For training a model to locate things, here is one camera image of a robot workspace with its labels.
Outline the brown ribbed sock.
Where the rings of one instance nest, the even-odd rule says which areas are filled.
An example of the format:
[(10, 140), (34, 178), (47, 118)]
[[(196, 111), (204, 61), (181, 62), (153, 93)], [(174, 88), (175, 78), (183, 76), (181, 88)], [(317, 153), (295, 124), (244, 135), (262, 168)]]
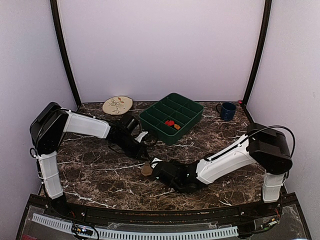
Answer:
[(151, 167), (149, 162), (145, 162), (143, 167), (141, 168), (140, 173), (144, 176), (144, 177), (149, 177), (152, 175), (153, 173), (153, 168)]

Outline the green divided organizer tray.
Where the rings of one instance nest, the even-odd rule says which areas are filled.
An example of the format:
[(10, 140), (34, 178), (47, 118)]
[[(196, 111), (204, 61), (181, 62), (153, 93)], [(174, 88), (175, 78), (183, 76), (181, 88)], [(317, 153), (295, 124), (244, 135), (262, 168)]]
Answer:
[[(204, 106), (178, 93), (172, 92), (139, 114), (142, 128), (153, 130), (158, 139), (167, 145), (180, 140), (201, 119)], [(165, 125), (173, 120), (180, 130)]]

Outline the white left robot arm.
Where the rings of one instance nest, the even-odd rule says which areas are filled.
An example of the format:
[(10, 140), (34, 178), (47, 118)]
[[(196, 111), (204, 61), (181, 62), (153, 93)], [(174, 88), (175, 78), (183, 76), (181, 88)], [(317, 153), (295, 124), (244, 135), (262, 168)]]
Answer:
[(147, 151), (149, 146), (143, 142), (143, 138), (149, 132), (142, 131), (137, 136), (132, 135), (139, 125), (139, 121), (132, 115), (125, 115), (120, 120), (105, 120), (62, 108), (56, 102), (50, 102), (44, 108), (29, 128), (33, 144), (30, 154), (37, 160), (39, 177), (48, 197), (53, 200), (50, 208), (58, 217), (67, 218), (71, 213), (70, 206), (59, 199), (64, 191), (57, 155), (65, 134), (73, 133), (107, 140), (120, 147), (127, 157), (147, 161), (151, 157)]

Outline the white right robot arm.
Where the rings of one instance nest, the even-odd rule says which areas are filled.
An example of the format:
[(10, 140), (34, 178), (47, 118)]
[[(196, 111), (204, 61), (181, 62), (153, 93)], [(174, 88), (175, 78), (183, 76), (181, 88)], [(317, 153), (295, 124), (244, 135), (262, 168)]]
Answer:
[(217, 153), (208, 153), (200, 160), (183, 164), (154, 158), (150, 163), (152, 177), (179, 193), (194, 193), (217, 179), (251, 164), (264, 168), (262, 201), (255, 205), (255, 213), (266, 217), (275, 208), (281, 187), (293, 166), (295, 147), (289, 147), (281, 130), (294, 133), (281, 125), (264, 126), (256, 122), (230, 146)]

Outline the red yellow argyle sock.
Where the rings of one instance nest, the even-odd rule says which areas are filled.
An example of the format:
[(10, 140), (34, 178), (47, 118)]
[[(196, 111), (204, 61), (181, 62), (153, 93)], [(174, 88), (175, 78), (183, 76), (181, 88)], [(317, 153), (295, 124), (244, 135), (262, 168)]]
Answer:
[(164, 124), (167, 125), (168, 127), (171, 127), (173, 129), (177, 130), (177, 131), (181, 129), (181, 126), (178, 125), (177, 123), (175, 123), (173, 120), (166, 120)]

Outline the dark blue mug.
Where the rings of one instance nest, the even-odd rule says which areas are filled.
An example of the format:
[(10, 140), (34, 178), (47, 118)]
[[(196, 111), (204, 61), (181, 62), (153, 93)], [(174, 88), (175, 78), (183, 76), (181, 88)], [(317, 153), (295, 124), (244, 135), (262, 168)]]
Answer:
[(233, 120), (237, 106), (232, 102), (224, 102), (217, 104), (215, 109), (223, 121), (229, 122)]

